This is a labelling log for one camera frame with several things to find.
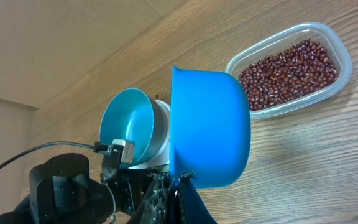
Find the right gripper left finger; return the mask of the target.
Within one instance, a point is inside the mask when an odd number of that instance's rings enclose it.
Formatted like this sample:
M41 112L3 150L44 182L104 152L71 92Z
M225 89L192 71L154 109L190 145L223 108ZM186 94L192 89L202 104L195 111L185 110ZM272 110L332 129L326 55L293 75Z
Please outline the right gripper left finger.
M167 223L169 177L167 174L150 174L149 177L152 181L129 224Z

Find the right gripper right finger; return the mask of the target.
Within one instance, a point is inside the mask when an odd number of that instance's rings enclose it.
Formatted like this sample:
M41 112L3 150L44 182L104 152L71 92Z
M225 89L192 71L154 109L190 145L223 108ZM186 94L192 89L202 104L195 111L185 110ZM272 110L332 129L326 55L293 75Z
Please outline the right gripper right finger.
M181 173L178 186L180 223L216 224L191 182L194 173Z

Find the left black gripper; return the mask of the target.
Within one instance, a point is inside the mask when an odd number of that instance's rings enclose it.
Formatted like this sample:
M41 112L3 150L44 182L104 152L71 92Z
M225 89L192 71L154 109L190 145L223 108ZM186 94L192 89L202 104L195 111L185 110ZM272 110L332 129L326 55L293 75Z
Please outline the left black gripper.
M156 169L102 168L103 211L105 217L123 212L131 217L138 211L144 195L152 183Z

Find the blue plastic measuring scoop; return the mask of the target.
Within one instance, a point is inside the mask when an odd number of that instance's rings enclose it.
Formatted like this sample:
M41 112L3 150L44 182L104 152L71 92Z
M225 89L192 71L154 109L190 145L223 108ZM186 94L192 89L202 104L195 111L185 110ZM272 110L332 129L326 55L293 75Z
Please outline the blue plastic measuring scoop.
M224 72L172 67L170 172L197 189L224 187L250 153L250 112L240 83Z

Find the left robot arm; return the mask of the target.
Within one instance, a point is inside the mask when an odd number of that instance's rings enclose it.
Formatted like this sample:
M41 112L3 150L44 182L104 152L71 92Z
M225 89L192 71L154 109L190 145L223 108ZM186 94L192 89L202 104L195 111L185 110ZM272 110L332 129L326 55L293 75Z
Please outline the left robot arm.
M118 211L133 215L151 182L150 169L121 169L105 155L101 180L90 177L82 154L61 154L31 169L30 193L0 223L104 223Z

